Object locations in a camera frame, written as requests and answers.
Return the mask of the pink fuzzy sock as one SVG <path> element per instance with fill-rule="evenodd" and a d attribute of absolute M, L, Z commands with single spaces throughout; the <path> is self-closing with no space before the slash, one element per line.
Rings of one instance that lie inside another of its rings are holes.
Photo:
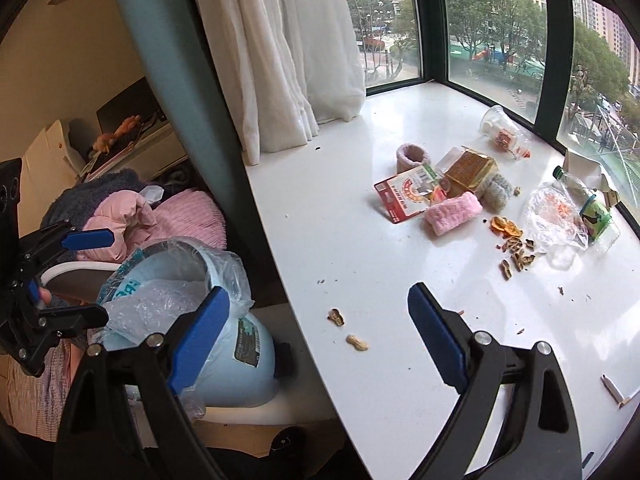
<path fill-rule="evenodd" d="M 424 219 L 437 236 L 442 236 L 474 219 L 482 211 L 478 198 L 471 192 L 465 192 L 427 208 Z"/>

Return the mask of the light blue trash bin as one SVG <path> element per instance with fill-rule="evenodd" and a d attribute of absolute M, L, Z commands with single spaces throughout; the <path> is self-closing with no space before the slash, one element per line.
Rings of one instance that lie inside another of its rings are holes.
<path fill-rule="evenodd" d="M 278 392 L 275 369 L 272 336 L 248 312 L 233 323 L 222 358 L 214 363 L 213 375 L 204 380 L 205 407 L 254 408 L 269 402 Z"/>

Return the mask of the dark grey blanket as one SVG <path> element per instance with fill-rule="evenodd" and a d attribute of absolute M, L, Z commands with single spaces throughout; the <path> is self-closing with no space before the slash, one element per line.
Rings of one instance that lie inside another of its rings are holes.
<path fill-rule="evenodd" d="M 40 228 L 68 220 L 72 226 L 80 229 L 96 212 L 99 204 L 111 194 L 118 191 L 140 192 L 145 187 L 146 183 L 132 169 L 111 172 L 96 180 L 78 183 L 65 190 L 49 206 L 40 222 Z"/>

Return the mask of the pink clothes pile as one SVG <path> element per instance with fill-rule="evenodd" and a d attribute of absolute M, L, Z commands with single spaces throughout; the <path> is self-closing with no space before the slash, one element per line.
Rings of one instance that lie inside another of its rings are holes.
<path fill-rule="evenodd" d="M 218 249 L 227 247 L 224 215 L 207 193 L 193 188 L 157 207 L 138 192 L 118 191 L 99 204 L 84 229 L 108 229 L 114 234 L 114 243 L 81 250 L 77 253 L 80 261 L 122 263 L 139 247 L 175 237 L 194 238 Z"/>

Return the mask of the white pen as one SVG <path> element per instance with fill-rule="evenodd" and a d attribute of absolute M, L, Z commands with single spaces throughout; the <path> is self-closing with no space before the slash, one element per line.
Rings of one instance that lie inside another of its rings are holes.
<path fill-rule="evenodd" d="M 624 406 L 629 404 L 632 400 L 634 400 L 636 396 L 638 396 L 640 392 L 640 389 L 637 388 L 632 393 L 623 393 L 623 391 L 617 387 L 616 383 L 613 382 L 612 379 L 605 374 L 601 375 L 600 381 L 602 382 L 602 385 L 604 385 L 606 391 L 610 394 L 610 396 L 612 396 L 613 400 L 619 408 L 623 408 Z"/>

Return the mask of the clear bin liner bag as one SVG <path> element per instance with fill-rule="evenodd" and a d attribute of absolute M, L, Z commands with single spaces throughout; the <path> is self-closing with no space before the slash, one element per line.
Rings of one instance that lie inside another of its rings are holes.
<path fill-rule="evenodd" d="M 192 419 L 205 415 L 204 380 L 213 375 L 230 341 L 233 323 L 250 312 L 254 301 L 240 257 L 189 237 L 172 238 L 136 249 L 107 279 L 98 303 L 108 314 L 103 328 L 88 341 L 107 350 L 132 348 L 146 336 L 167 333 L 180 315 L 195 311 L 207 294 L 221 287 L 229 296 L 229 318 L 207 351 L 198 379 L 178 390 Z"/>

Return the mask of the peanut shell pile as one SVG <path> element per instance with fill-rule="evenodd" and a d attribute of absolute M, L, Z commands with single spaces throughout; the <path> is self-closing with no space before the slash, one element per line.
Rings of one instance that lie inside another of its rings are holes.
<path fill-rule="evenodd" d="M 535 261 L 535 241 L 531 238 L 510 236 L 497 248 L 502 252 L 498 267 L 505 281 L 509 281 L 513 272 L 527 270 Z"/>

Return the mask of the whole peanut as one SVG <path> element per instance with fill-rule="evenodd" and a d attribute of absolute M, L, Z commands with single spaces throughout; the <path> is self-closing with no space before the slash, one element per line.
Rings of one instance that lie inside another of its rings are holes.
<path fill-rule="evenodd" d="M 346 342 L 357 351 L 367 351 L 369 349 L 367 341 L 364 341 L 353 334 L 349 334 L 346 336 Z"/>

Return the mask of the crumpled clear plastic bag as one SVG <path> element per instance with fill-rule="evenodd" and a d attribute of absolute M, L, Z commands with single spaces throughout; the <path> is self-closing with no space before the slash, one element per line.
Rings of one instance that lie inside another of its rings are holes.
<path fill-rule="evenodd" d="M 558 270 L 569 269 L 588 248 L 588 234 L 578 210 L 568 196 L 553 185 L 529 194 L 521 218 L 524 231 L 534 242 L 534 254 L 548 259 Z"/>

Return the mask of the orange peel pieces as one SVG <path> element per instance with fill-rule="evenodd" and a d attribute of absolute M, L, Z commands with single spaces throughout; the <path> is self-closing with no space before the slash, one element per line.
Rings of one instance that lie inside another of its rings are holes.
<path fill-rule="evenodd" d="M 523 231 L 515 222 L 500 216 L 492 217 L 489 221 L 491 231 L 502 236 L 503 238 L 521 238 Z"/>

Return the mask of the green label plastic bottle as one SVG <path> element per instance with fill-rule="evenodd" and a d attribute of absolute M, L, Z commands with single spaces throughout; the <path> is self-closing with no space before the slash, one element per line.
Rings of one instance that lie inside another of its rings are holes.
<path fill-rule="evenodd" d="M 592 188 L 561 166 L 556 166 L 552 174 L 578 209 L 578 216 L 587 230 L 589 245 L 599 252 L 607 252 L 620 236 L 611 211 Z"/>

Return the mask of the broken peanut shell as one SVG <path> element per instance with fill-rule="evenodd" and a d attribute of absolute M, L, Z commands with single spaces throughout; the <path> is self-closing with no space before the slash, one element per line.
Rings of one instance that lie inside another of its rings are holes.
<path fill-rule="evenodd" d="M 328 320 L 331 321 L 333 324 L 335 324 L 338 327 L 341 327 L 341 326 L 345 325 L 344 316 L 337 309 L 329 310 Z"/>

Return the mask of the grey fuzzy sock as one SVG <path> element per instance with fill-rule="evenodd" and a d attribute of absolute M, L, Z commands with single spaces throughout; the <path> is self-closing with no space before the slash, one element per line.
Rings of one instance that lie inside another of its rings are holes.
<path fill-rule="evenodd" d="M 506 180 L 506 177 L 497 172 L 491 177 L 480 201 L 488 210 L 500 212 L 509 203 L 513 192 L 513 185 Z"/>

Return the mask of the teal curtain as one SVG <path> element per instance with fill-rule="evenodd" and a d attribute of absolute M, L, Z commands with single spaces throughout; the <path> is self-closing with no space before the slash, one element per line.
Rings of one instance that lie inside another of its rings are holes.
<path fill-rule="evenodd" d="M 146 79 L 227 220 L 228 245 L 256 307 L 284 304 L 282 285 L 244 168 L 195 0 L 117 0 Z"/>

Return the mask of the white torn paper box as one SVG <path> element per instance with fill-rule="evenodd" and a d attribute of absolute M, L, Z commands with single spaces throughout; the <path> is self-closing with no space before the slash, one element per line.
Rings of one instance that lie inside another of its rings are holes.
<path fill-rule="evenodd" d="M 599 192 L 606 208 L 611 209 L 620 202 L 620 193 L 600 162 L 568 148 L 564 155 L 562 168 L 573 177 L 581 180 L 587 188 Z"/>

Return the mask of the gold cardboard box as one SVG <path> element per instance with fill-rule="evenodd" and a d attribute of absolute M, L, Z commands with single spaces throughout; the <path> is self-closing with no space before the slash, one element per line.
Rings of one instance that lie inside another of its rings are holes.
<path fill-rule="evenodd" d="M 482 198 L 498 165 L 492 157 L 472 150 L 472 148 L 452 148 L 436 165 L 446 181 L 449 197 L 457 197 L 465 192 Z"/>

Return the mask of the red white torn carton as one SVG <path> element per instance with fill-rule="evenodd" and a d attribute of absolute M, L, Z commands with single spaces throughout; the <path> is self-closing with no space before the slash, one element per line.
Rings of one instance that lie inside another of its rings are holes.
<path fill-rule="evenodd" d="M 393 224 L 418 216 L 447 198 L 442 176 L 427 164 L 375 183 L 374 189 Z"/>

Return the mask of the white sheer curtain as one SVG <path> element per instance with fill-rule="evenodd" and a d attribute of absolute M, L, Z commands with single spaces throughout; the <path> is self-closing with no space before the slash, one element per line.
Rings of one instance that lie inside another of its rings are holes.
<path fill-rule="evenodd" d="M 243 156 L 300 148 L 366 99 L 346 0 L 196 0 Z"/>

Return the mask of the mauve fuzzy sock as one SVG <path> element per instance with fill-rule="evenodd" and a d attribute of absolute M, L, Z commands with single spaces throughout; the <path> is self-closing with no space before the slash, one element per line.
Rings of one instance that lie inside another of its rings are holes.
<path fill-rule="evenodd" d="M 417 166 L 429 165 L 431 157 L 421 145 L 402 144 L 396 151 L 396 169 L 398 174 Z"/>

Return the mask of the clear plastic cup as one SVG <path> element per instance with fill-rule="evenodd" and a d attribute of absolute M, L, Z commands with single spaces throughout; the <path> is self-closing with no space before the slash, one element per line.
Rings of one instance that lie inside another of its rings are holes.
<path fill-rule="evenodd" d="M 487 136 L 496 147 L 515 159 L 532 156 L 529 134 L 514 122 L 500 105 L 492 106 L 480 121 L 480 133 Z"/>

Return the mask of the dark window frame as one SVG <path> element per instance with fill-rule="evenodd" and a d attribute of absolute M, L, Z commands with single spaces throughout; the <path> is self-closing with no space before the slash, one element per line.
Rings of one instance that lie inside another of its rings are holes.
<path fill-rule="evenodd" d="M 639 223 L 639 0 L 348 0 L 369 93 L 436 81 L 594 158 Z"/>

